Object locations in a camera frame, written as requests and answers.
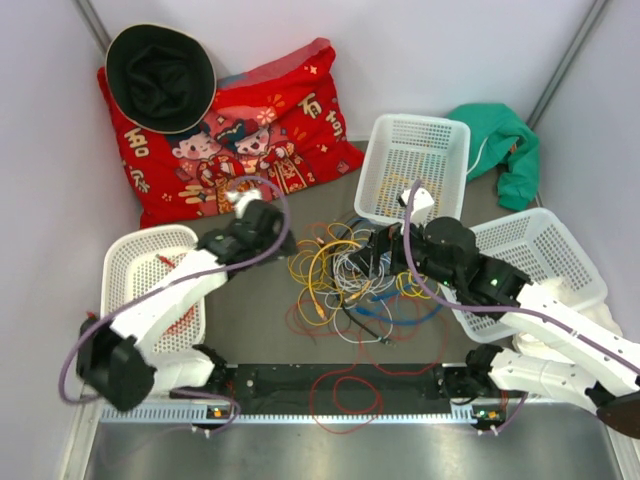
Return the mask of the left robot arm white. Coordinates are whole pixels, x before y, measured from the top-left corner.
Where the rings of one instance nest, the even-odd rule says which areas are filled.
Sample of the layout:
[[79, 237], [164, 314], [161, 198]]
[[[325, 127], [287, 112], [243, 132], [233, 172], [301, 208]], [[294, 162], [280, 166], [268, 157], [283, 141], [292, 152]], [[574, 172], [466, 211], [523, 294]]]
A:
[[157, 353], [154, 348], [191, 307], [237, 273], [295, 253], [288, 206], [249, 192], [237, 195], [234, 210], [226, 227], [203, 234], [149, 291], [100, 320], [85, 322], [76, 373], [118, 411], [177, 389], [212, 397], [226, 387], [227, 374], [212, 350], [194, 345]]

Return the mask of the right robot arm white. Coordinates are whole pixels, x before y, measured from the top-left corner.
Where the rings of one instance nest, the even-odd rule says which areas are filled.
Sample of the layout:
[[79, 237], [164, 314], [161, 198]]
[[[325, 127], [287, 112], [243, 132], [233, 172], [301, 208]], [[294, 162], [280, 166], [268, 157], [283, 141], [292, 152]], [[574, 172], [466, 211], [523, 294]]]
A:
[[425, 225], [399, 222], [374, 230], [358, 256], [361, 269], [390, 257], [393, 273], [409, 271], [420, 287], [431, 279], [454, 291], [441, 305], [488, 316], [528, 333], [562, 354], [557, 362], [502, 347], [479, 347], [466, 357], [466, 380], [476, 394], [496, 389], [573, 404], [627, 437], [639, 436], [639, 346], [562, 303], [508, 262], [483, 254], [474, 232], [451, 217]]

